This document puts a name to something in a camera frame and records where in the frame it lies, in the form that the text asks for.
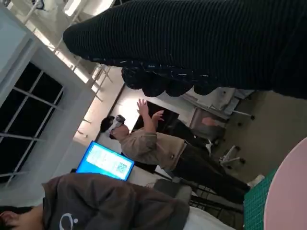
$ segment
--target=pink round table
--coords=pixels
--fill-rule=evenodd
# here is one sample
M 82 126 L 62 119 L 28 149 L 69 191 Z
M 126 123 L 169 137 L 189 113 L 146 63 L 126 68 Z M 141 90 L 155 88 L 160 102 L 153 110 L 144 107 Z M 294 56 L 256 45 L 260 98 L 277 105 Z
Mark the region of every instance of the pink round table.
M 307 230 L 307 138 L 278 168 L 264 208 L 265 230 Z

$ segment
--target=dark gray hoodie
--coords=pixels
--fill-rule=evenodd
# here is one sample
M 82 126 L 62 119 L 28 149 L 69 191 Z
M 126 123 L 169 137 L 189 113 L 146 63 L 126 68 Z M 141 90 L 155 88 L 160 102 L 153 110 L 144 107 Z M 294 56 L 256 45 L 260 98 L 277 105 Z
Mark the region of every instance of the dark gray hoodie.
M 182 230 L 189 206 L 150 188 L 92 173 L 43 184 L 46 230 Z

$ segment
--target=vr headset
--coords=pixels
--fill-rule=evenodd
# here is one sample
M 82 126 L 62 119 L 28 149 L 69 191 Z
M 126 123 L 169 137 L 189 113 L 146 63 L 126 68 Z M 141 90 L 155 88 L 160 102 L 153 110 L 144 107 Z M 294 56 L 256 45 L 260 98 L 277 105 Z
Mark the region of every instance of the vr headset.
M 114 128 L 120 127 L 121 125 L 123 125 L 125 123 L 125 118 L 122 115 L 117 115 L 114 120 L 113 120 L 113 124 L 110 126 L 110 128 L 105 132 L 106 136 L 109 138 L 111 131 Z

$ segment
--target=beige jacket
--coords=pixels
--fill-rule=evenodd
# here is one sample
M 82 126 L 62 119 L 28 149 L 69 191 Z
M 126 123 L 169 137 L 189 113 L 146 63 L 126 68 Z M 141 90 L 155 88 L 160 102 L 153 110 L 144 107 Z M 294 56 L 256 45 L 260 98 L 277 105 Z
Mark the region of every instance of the beige jacket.
M 156 164 L 162 169 L 173 170 L 186 144 L 183 139 L 163 133 L 146 133 L 140 129 L 120 142 L 128 158 L 145 164 Z

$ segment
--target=desk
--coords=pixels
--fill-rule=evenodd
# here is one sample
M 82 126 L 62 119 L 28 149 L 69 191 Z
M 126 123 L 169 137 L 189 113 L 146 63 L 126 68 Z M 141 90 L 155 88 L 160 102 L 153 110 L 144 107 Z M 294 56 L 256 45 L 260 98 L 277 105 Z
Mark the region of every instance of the desk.
M 263 230 L 264 206 L 276 170 L 271 172 L 244 197 L 244 230 Z
M 245 230 L 306 229 L 306 175 L 307 138 L 245 195 Z

